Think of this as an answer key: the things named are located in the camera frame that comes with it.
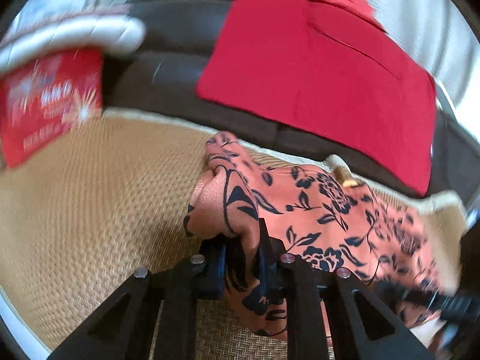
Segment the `dark brown leather sofa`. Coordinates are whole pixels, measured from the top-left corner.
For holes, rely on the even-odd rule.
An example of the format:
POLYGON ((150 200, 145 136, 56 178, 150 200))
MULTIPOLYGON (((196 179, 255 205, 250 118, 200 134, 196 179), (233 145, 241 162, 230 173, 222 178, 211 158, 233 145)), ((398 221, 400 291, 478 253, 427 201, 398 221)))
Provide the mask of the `dark brown leather sofa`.
POLYGON ((146 36, 134 55, 106 60, 107 105, 231 129, 264 148, 311 160, 337 154, 361 175, 414 196, 413 189, 397 177, 345 145, 195 95, 233 0, 128 0, 127 4, 129 13, 145 24, 146 36))

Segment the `red folded cloth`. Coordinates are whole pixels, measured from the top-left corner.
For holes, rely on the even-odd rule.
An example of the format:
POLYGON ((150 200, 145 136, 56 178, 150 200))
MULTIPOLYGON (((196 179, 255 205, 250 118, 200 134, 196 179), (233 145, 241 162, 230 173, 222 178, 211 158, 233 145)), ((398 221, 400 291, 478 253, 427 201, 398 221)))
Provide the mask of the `red folded cloth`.
POLYGON ((434 79, 351 6, 233 0, 196 90, 357 150, 418 194, 428 189, 434 79))

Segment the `woven bamboo mat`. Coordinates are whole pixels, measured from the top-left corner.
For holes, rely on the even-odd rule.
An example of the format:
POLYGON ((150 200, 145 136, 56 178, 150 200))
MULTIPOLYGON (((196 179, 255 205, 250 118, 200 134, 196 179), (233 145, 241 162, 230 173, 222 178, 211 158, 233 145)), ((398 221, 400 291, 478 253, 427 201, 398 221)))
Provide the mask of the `woven bamboo mat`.
POLYGON ((209 127, 107 110, 1 170, 1 313, 46 358, 137 267, 193 254, 182 226, 209 127))

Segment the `orange floral garment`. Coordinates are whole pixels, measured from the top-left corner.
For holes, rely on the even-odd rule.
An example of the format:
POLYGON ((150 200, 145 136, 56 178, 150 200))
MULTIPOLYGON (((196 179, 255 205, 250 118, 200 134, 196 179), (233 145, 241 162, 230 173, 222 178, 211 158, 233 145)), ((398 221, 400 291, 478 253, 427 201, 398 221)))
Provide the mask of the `orange floral garment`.
POLYGON ((344 186, 318 166, 270 169, 231 133, 211 137, 205 155, 185 230, 203 240, 228 238, 225 296, 253 333, 287 337, 287 303, 268 299, 260 272, 262 228, 311 267, 346 267, 368 287, 383 280, 426 291, 457 287, 436 230, 415 209, 367 184, 344 186))

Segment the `white quilted cushion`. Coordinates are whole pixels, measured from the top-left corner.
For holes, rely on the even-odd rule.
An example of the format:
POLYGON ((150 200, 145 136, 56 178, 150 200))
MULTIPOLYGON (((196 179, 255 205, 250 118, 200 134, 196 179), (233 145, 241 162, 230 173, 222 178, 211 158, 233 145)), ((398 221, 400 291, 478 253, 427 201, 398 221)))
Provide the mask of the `white quilted cushion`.
POLYGON ((129 14, 128 5, 53 16, 3 38, 1 74, 69 49, 94 47, 109 55, 127 55, 138 50, 145 36, 145 24, 129 14))

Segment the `red egg roll box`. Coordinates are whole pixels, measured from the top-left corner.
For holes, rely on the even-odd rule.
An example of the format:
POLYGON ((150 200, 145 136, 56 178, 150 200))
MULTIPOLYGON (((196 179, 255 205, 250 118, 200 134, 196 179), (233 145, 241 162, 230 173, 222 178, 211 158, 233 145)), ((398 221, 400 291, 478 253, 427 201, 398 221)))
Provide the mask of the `red egg roll box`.
POLYGON ((1 155, 8 168, 101 116, 102 67, 99 50, 67 49, 1 77, 1 155))

